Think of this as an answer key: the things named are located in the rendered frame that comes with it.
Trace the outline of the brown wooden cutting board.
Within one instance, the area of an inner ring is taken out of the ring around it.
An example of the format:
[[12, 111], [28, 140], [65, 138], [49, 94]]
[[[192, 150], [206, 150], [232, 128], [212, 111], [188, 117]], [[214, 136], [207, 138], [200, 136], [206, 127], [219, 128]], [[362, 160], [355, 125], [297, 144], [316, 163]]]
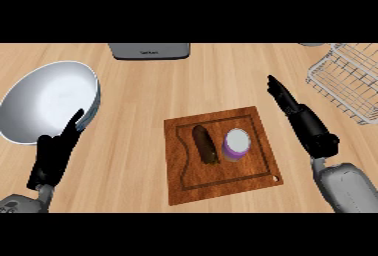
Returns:
[[[192, 135], [201, 125], [210, 134], [219, 163], [201, 160]], [[240, 160], [223, 153], [226, 134], [243, 129], [251, 146]], [[179, 205], [284, 184], [269, 139], [254, 106], [164, 121], [169, 204]]]

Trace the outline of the purple can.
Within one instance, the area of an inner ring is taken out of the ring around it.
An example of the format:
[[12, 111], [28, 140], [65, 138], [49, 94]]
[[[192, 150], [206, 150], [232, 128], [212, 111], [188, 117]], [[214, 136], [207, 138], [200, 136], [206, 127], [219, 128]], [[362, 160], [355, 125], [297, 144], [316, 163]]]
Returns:
[[234, 128], [225, 135], [222, 153], [229, 161], [237, 162], [248, 153], [251, 138], [245, 130]]

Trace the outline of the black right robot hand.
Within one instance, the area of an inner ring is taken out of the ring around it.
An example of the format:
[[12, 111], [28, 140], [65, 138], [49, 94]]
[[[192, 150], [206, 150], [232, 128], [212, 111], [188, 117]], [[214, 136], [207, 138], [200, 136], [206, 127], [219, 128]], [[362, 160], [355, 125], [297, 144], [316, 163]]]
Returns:
[[333, 134], [313, 110], [300, 104], [279, 80], [268, 76], [268, 92], [285, 113], [296, 136], [310, 157], [328, 158], [339, 154], [340, 138]]

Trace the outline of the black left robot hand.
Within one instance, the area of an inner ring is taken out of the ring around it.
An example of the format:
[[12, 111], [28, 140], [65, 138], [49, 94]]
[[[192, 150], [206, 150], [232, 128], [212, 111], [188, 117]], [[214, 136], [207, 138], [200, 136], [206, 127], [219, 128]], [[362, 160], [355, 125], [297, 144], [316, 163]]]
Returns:
[[76, 125], [83, 115], [85, 110], [80, 109], [59, 135], [42, 135], [39, 137], [36, 163], [27, 182], [27, 188], [31, 190], [37, 190], [43, 185], [55, 187], [61, 182], [71, 153], [82, 136]]

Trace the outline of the white bowl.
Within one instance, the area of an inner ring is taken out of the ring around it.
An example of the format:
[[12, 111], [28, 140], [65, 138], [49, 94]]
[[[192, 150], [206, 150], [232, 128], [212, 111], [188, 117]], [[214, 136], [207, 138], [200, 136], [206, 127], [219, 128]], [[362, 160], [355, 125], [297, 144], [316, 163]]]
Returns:
[[0, 136], [20, 145], [36, 145], [42, 135], [62, 133], [80, 109], [76, 122], [83, 131], [101, 106], [101, 81], [90, 66], [58, 61], [33, 70], [15, 83], [0, 102]]

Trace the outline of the dark brown sausage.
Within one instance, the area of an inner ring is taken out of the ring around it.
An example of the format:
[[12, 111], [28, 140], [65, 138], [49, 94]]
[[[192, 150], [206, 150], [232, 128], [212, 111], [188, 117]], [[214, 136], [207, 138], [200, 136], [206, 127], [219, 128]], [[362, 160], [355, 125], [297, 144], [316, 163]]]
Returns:
[[203, 125], [197, 125], [192, 129], [192, 137], [201, 156], [201, 161], [206, 164], [217, 164], [219, 156], [216, 145], [210, 136], [210, 133]]

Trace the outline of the grey appliance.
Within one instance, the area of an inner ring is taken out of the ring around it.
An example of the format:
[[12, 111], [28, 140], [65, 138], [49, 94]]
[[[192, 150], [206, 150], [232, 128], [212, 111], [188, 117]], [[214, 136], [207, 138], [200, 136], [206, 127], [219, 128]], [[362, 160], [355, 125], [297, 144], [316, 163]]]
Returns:
[[108, 46], [118, 60], [176, 60], [191, 54], [189, 43], [110, 43]]

